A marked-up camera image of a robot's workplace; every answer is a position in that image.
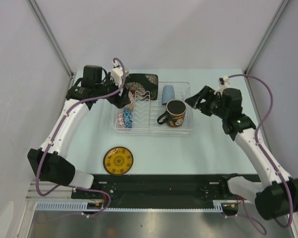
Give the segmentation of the brown patterned bowl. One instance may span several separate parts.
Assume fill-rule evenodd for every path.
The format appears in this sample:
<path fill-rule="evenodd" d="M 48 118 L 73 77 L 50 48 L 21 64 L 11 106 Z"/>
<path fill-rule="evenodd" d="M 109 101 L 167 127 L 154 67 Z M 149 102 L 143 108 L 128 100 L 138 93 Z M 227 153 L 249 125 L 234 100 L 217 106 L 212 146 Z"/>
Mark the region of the brown patterned bowl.
<path fill-rule="evenodd" d="M 131 112 L 135 108 L 135 96 L 131 91 L 128 92 L 128 98 L 130 100 L 130 103 L 125 106 L 125 108 L 129 109 Z"/>

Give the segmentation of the blue patterned bowl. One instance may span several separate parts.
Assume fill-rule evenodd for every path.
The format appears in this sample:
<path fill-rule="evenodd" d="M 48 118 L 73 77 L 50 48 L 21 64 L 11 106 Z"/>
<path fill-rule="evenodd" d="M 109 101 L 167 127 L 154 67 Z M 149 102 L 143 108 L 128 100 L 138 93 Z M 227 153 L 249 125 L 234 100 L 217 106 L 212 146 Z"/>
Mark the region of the blue patterned bowl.
<path fill-rule="evenodd" d="M 133 115 L 130 109 L 128 108 L 123 109 L 122 118 L 123 118 L 125 128 L 128 128 L 128 129 L 133 128 Z"/>

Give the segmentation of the red patterned white bowl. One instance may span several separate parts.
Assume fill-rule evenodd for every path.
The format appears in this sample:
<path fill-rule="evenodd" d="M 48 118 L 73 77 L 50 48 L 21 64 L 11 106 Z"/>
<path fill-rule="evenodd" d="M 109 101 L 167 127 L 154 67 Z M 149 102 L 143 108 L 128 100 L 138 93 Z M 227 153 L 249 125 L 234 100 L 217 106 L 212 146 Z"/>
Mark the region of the red patterned white bowl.
<path fill-rule="evenodd" d="M 124 120 L 123 120 L 123 111 L 118 112 L 116 123 L 117 123 L 118 128 L 124 128 L 125 127 Z"/>

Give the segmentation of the square black floral plate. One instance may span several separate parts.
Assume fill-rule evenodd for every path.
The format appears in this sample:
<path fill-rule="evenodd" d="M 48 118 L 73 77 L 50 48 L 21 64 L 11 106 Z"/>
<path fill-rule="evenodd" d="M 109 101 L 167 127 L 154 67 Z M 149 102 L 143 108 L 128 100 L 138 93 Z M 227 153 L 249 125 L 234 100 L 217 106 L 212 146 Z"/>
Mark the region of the square black floral plate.
<path fill-rule="evenodd" d="M 138 100 L 157 100 L 158 76 L 148 73 L 131 73 L 126 78 L 126 87 Z"/>

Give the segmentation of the light blue cup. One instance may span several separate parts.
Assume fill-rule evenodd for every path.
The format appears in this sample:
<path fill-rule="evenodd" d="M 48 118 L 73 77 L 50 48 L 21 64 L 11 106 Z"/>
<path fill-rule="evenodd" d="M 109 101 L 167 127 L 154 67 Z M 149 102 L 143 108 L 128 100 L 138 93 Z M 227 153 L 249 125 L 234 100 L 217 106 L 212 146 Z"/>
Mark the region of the light blue cup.
<path fill-rule="evenodd" d="M 175 92 L 172 85 L 165 85 L 162 90 L 161 104 L 166 106 L 167 103 L 175 99 Z"/>

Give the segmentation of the red black mug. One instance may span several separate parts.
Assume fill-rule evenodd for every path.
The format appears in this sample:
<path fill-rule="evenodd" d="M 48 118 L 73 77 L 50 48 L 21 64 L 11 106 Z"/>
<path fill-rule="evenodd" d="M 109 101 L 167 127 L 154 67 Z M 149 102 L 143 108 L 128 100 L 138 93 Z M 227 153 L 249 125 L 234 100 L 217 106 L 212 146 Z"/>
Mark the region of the red black mug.
<path fill-rule="evenodd" d="M 161 114 L 157 123 L 167 124 L 169 127 L 180 127 L 185 118 L 187 107 L 185 103 L 181 100 L 173 99 L 166 104 L 166 109 L 163 114 Z"/>

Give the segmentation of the white wire dish rack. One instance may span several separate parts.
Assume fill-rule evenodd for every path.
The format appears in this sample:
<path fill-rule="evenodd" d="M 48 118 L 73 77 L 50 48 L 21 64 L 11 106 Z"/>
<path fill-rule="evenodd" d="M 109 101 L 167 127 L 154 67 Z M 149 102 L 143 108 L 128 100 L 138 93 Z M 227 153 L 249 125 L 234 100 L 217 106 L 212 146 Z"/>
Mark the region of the white wire dish rack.
<path fill-rule="evenodd" d="M 180 127 L 172 128 L 166 124 L 159 125 L 157 118 L 165 112 L 165 106 L 161 104 L 162 90 L 165 85 L 173 86 L 175 98 L 181 101 L 191 96 L 190 84 L 188 82 L 163 82 L 158 83 L 156 100 L 151 100 L 149 92 L 144 94 L 136 92 L 135 106 L 131 112 L 132 127 L 123 128 L 119 125 L 118 115 L 123 109 L 113 107 L 111 109 L 112 127 L 118 134 L 130 135 L 171 135 L 184 136 L 189 134 L 193 129 L 192 109 L 187 107 L 187 111 Z"/>

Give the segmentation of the round black yellow saucer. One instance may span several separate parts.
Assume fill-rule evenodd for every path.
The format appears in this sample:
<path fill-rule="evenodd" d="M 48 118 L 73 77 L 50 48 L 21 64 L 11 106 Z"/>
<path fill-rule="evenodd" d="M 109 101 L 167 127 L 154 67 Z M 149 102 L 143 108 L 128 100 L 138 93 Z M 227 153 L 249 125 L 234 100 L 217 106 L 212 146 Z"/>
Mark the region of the round black yellow saucer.
<path fill-rule="evenodd" d="M 103 166 L 107 173 L 113 176 L 126 174 L 133 166 L 134 156 L 132 152 L 122 146 L 113 147 L 106 152 L 103 158 Z"/>

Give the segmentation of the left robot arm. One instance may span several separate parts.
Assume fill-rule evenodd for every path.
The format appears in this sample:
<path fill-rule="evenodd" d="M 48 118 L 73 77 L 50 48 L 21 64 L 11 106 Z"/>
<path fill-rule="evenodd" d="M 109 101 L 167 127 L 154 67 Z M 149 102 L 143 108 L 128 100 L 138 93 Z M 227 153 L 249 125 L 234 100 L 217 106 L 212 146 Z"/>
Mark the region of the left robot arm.
<path fill-rule="evenodd" d="M 30 149 L 27 155 L 36 176 L 35 186 L 41 196 L 40 181 L 48 181 L 55 187 L 82 188 L 89 198 L 95 198 L 100 186 L 93 175 L 75 168 L 67 159 L 72 139 L 92 106 L 106 99 L 118 108 L 128 102 L 126 78 L 128 70 L 118 59 L 113 59 L 113 68 L 106 72 L 102 67 L 86 65 L 83 76 L 67 91 L 62 113 L 47 139 L 38 149 Z"/>

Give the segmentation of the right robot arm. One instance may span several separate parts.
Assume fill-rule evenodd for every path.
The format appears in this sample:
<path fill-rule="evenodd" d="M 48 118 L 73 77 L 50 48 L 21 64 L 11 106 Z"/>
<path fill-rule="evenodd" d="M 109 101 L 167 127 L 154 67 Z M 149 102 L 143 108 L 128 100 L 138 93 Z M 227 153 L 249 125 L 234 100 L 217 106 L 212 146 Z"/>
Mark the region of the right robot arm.
<path fill-rule="evenodd" d="M 226 176 L 219 186 L 223 198 L 241 196 L 254 203 L 265 220 L 298 212 L 298 178 L 292 178 L 261 142 L 255 124 L 242 112 L 240 90 L 215 91 L 205 86 L 185 102 L 207 116 L 215 115 L 222 120 L 225 134 L 243 150 L 260 178 L 257 184 L 238 174 Z"/>

